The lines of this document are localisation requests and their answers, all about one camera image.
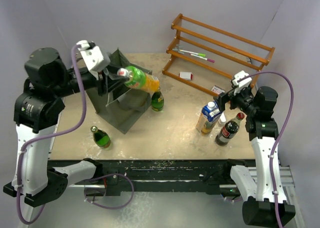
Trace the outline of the green canvas bag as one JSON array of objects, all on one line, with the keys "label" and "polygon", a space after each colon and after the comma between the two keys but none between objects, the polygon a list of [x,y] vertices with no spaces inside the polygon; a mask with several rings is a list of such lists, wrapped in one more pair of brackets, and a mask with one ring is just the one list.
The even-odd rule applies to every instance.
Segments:
[{"label": "green canvas bag", "polygon": [[[107,56],[111,61],[107,67],[125,68],[132,65],[147,74],[152,74],[152,71],[131,63],[118,49]],[[96,88],[91,88],[86,93],[96,113],[123,134],[129,131],[151,105],[151,95],[149,93],[128,88],[124,82],[113,81],[106,76],[104,90],[106,93],[102,96],[98,95]]]}]

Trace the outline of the green Perrier glass bottle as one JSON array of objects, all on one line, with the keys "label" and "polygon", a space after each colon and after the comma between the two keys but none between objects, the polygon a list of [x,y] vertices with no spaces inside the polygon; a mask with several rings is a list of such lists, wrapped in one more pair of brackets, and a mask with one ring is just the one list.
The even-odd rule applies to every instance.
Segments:
[{"label": "green Perrier glass bottle", "polygon": [[151,107],[154,111],[162,111],[164,107],[164,97],[159,88],[151,97]]}]

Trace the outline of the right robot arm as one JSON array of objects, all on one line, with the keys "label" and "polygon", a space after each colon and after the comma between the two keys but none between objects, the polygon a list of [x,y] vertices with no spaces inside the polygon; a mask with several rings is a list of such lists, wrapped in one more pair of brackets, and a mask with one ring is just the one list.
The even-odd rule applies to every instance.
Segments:
[{"label": "right robot arm", "polygon": [[256,178],[245,165],[234,164],[223,170],[222,178],[235,183],[243,199],[242,218],[248,226],[282,228],[296,215],[287,202],[278,161],[278,125],[272,117],[278,93],[267,86],[252,94],[250,86],[232,89],[215,98],[221,111],[226,103],[246,114],[245,129],[255,156]]}]

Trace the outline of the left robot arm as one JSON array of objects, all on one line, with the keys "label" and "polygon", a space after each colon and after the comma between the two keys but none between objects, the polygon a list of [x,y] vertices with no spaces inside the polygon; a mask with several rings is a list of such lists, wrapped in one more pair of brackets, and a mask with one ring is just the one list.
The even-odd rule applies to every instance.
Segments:
[{"label": "left robot arm", "polygon": [[17,164],[14,179],[3,191],[17,203],[43,207],[58,199],[66,188],[81,181],[98,184],[103,179],[103,165],[90,158],[66,167],[48,166],[49,150],[59,114],[64,110],[63,98],[84,94],[95,88],[99,95],[119,86],[108,76],[95,78],[88,70],[67,69],[58,51],[40,48],[25,63],[28,78],[23,93],[14,105],[14,121],[18,137]]}]

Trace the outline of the orange juice plastic bottle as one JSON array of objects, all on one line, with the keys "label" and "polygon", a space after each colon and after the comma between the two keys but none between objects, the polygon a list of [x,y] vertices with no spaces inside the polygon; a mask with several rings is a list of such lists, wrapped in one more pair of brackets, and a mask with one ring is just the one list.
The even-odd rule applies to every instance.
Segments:
[{"label": "orange juice plastic bottle", "polygon": [[132,65],[120,68],[117,71],[117,75],[127,79],[124,84],[128,88],[142,90],[147,93],[157,92],[160,88],[160,82],[156,77]]}]

